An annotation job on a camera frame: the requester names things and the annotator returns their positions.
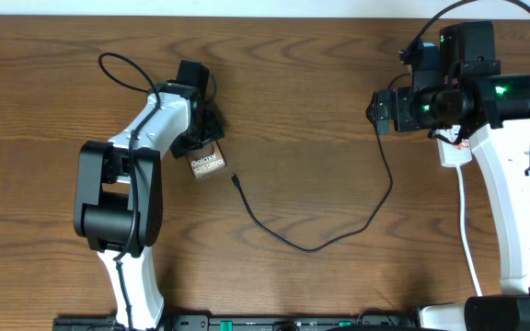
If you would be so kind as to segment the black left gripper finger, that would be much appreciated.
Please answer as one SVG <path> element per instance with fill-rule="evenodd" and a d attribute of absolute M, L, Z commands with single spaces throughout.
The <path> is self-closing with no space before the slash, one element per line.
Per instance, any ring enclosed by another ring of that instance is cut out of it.
<path fill-rule="evenodd" d="M 186 137 L 178 137 L 169 147 L 175 159 L 179 159 L 188 152 L 200 150 L 203 147 L 202 141 L 189 140 Z"/>
<path fill-rule="evenodd" d="M 209 143 L 216 142 L 225 137 L 224 128 L 216 114 L 211 110 L 205 110 L 203 113 L 204 133 L 202 136 L 202 145 L 207 146 Z"/>

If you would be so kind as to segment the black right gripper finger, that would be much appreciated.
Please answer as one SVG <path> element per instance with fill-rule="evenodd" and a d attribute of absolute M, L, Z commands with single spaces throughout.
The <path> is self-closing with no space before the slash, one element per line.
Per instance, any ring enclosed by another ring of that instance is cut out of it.
<path fill-rule="evenodd" d="M 393 90 L 382 89 L 373 93 L 367 112 L 389 112 L 393 102 Z"/>
<path fill-rule="evenodd" d="M 378 135 L 387 135 L 391 132 L 389 116 L 384 118 L 376 110 L 371 110 L 369 112 L 369 121 L 374 126 L 374 130 Z"/>

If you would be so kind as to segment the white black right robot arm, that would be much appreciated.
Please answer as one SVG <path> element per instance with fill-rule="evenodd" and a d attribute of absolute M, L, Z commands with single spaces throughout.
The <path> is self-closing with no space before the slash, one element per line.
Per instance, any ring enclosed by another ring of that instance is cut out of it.
<path fill-rule="evenodd" d="M 501 257 L 501 293 L 427 305 L 427 330 L 530 330 L 530 75 L 502 74 L 489 21 L 443 28 L 438 44 L 417 41 L 401 55 L 409 87 L 373 94 L 366 110 L 376 132 L 456 130 L 490 199 Z"/>

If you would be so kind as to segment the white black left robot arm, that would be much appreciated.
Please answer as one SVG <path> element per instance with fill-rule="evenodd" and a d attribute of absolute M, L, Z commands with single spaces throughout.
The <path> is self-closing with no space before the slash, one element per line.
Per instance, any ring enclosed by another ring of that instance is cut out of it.
<path fill-rule="evenodd" d="M 207 96 L 215 81 L 200 62 L 183 60 L 176 78 L 151 81 L 145 105 L 120 133 L 79 152 L 74 228 L 109 273 L 114 327 L 156 330 L 165 299 L 152 247 L 163 222 L 161 161 L 187 156 L 223 138 Z"/>

